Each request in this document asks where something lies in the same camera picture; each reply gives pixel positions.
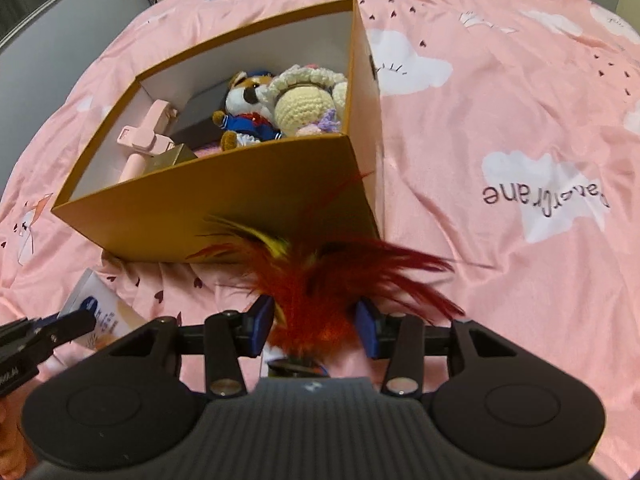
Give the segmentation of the person's left hand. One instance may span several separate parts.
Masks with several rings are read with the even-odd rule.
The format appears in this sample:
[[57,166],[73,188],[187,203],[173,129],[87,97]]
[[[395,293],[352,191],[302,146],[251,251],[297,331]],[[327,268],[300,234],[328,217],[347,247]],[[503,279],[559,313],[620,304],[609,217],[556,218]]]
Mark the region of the person's left hand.
[[18,428],[23,402],[23,396],[18,391],[1,399],[0,474],[2,479],[19,479],[26,470],[25,440]]

